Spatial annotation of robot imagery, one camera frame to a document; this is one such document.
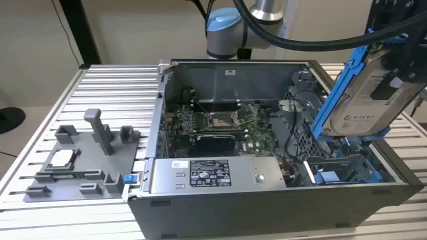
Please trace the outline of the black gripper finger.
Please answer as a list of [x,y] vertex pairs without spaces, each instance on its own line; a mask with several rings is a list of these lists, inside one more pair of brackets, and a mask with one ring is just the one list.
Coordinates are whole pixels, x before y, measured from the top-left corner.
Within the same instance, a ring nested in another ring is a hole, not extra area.
[[391,50],[391,76],[405,83],[427,82],[427,40],[403,43]]

